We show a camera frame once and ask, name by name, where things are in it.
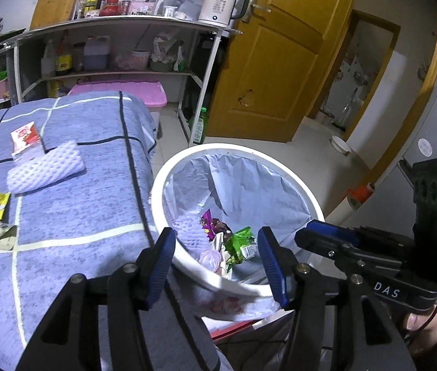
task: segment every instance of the green snack wrapper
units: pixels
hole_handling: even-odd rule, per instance
[[[237,265],[252,258],[256,253],[256,243],[251,228],[243,228],[232,234],[225,242],[225,250],[230,254],[227,265]]]

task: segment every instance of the wooden door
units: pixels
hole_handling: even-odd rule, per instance
[[[287,142],[328,76],[353,0],[258,0],[220,73],[207,135]]]

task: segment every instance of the doorway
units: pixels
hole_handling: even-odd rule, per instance
[[[346,141],[378,88],[399,32],[390,21],[353,10],[310,117]]]

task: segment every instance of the fingernail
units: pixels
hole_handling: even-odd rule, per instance
[[[415,313],[410,314],[409,318],[407,319],[407,325],[405,326],[405,328],[407,330],[414,330],[414,325],[417,320],[418,316]]]

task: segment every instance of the screw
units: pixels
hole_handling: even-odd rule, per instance
[[[133,272],[136,272],[136,264],[134,262],[130,262],[129,264],[125,264],[123,266],[123,271],[127,274],[132,274]]]
[[[309,272],[311,271],[311,267],[308,264],[302,262],[296,266],[296,270],[302,274],[309,274]]]
[[[358,274],[352,274],[350,276],[350,281],[354,284],[362,284],[363,277],[361,275],[358,275]]]
[[[86,277],[84,276],[84,274],[74,274],[71,276],[71,283],[81,283],[83,280],[85,280]]]

